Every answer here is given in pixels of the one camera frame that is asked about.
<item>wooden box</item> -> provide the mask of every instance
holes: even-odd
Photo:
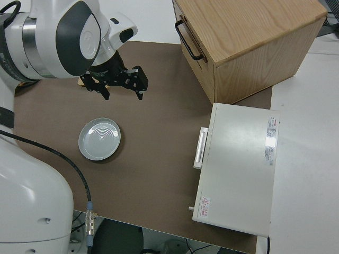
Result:
[[[327,15],[318,0],[173,5],[183,53],[212,103],[236,103],[293,76]]]

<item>cable connector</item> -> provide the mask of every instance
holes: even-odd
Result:
[[[95,219],[95,215],[94,215],[94,212],[93,212],[93,203],[87,202],[87,211],[86,211],[86,242],[87,242],[87,247],[93,246],[94,219]]]

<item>brown mat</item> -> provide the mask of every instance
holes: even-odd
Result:
[[[192,221],[199,170],[193,160],[201,126],[208,127],[212,105],[182,55],[180,45],[128,42],[121,50],[125,65],[141,65],[149,90],[139,101],[134,92],[111,87],[100,94],[77,85],[77,79],[41,81],[15,100],[15,133],[67,155],[83,171],[99,216],[185,238],[255,253],[256,236]],[[240,102],[269,107],[267,89]],[[78,148],[81,129],[107,117],[122,133],[113,156],[93,162]],[[74,209],[86,208],[81,180],[55,155],[26,144],[29,154],[52,165],[69,182]]]

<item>white label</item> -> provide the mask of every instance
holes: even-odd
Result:
[[[276,145],[276,119],[271,117],[267,122],[267,133],[265,141],[265,161],[269,165],[274,164]]]
[[[202,199],[201,199],[201,206],[200,206],[200,212],[199,212],[199,216],[200,217],[207,218],[208,211],[209,211],[209,208],[210,208],[210,204],[211,204],[211,198],[209,198],[209,197],[202,197]]]

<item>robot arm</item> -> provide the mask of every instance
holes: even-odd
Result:
[[[20,81],[81,76],[88,90],[106,99],[105,84],[122,85],[142,98],[148,85],[144,72],[127,70],[117,52],[137,33],[128,18],[116,14],[107,20],[98,0],[31,0],[29,13],[20,13],[20,5],[13,1],[0,10],[0,130],[12,132]],[[13,13],[4,13],[11,7]],[[0,200],[6,204],[0,214],[8,217],[0,230],[0,253],[67,253],[73,212],[67,182],[2,135],[0,161]],[[87,210],[91,236],[93,212]]]
[[[71,78],[87,72],[82,77],[87,89],[106,99],[105,85],[132,89],[139,99],[147,90],[141,67],[128,71],[117,52],[137,33],[136,26],[121,13],[107,20],[97,0],[32,0],[30,13],[17,13],[4,32],[5,58],[14,66],[7,73],[14,79]]]

